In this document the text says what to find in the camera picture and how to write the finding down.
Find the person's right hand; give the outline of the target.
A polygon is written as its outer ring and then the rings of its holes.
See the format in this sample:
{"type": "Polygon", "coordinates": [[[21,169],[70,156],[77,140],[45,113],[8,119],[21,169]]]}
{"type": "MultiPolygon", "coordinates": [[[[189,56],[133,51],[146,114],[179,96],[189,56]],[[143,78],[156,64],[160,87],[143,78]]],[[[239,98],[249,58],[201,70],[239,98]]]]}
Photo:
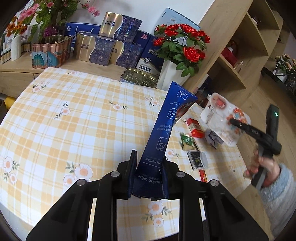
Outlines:
{"type": "Polygon", "coordinates": [[[248,179],[252,179],[253,175],[259,172],[259,167],[263,167],[267,170],[267,174],[263,183],[263,187],[270,186],[277,180],[280,175],[281,169],[279,164],[267,157],[260,157],[258,154],[258,147],[254,149],[254,156],[251,158],[251,165],[247,167],[243,176],[248,179]]]}

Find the right grey fleece forearm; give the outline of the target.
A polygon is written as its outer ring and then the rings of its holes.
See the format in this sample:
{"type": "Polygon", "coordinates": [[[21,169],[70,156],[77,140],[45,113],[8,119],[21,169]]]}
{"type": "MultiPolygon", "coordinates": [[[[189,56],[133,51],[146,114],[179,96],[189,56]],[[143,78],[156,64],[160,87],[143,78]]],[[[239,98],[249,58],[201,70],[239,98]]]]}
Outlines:
{"type": "Polygon", "coordinates": [[[290,169],[279,164],[280,175],[268,187],[260,190],[271,233],[278,237],[295,212],[295,180],[290,169]]]}

